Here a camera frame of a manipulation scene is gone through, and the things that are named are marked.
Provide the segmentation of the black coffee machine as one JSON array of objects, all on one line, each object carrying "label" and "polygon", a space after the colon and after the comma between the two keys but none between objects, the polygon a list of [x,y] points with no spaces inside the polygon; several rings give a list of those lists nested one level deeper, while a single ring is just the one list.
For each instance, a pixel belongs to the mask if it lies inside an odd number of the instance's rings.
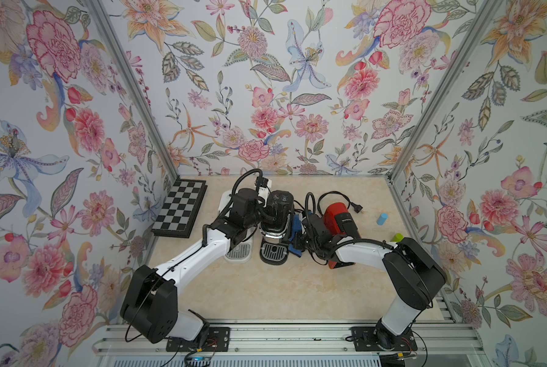
[{"label": "black coffee machine", "polygon": [[268,265],[283,265],[287,261],[294,215],[293,194],[272,191],[261,215],[261,261]]}]

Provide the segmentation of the blue microfiber cloth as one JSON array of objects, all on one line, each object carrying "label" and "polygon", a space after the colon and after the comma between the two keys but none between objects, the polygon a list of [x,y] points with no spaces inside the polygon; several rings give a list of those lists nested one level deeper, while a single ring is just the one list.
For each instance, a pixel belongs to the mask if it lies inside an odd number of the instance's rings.
[{"label": "blue microfiber cloth", "polygon": [[292,219],[288,251],[289,253],[296,255],[298,258],[301,258],[303,253],[302,250],[298,249],[298,244],[297,244],[298,238],[300,237],[301,233],[302,233],[301,214],[297,213],[294,215]]}]

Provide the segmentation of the red coffee machine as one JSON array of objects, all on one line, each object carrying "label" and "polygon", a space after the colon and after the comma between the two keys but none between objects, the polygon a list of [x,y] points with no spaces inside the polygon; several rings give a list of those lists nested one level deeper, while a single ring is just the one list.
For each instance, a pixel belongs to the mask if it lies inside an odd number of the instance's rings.
[{"label": "red coffee machine", "polygon": [[344,203],[331,204],[324,212],[323,221],[329,232],[322,242],[327,249],[331,248],[333,238],[338,235],[351,237],[352,239],[361,238],[359,229]]}]

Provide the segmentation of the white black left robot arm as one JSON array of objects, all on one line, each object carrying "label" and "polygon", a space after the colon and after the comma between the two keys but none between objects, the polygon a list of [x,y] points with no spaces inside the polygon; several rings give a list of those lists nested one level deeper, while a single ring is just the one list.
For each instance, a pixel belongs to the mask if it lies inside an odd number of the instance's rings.
[{"label": "white black left robot arm", "polygon": [[232,194],[215,220],[203,226],[201,240],[177,257],[134,272],[120,310],[129,327],[151,343],[180,338],[197,345],[208,337],[209,322],[179,306],[186,286],[209,265],[249,238],[251,228],[266,220],[268,188],[243,188]]}]

